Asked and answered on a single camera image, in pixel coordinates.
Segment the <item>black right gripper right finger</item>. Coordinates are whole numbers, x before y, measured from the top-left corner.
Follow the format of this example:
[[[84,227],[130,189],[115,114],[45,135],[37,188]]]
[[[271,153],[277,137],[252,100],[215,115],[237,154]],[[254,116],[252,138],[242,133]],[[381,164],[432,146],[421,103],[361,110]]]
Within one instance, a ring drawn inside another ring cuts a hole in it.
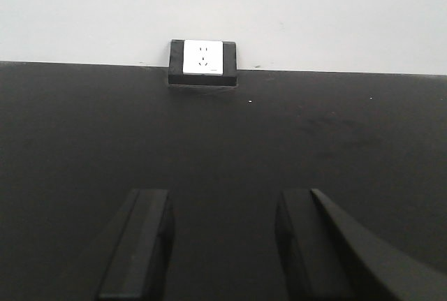
[[[275,238],[289,300],[445,300],[446,275],[372,233],[318,189],[282,191]]]

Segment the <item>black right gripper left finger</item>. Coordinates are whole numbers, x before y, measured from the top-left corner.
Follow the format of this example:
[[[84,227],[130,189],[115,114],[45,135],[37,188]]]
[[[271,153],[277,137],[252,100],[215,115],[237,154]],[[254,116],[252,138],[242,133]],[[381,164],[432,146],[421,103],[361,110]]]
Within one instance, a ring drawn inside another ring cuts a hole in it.
[[[174,243],[169,191],[139,190],[98,290],[98,300],[162,300]]]

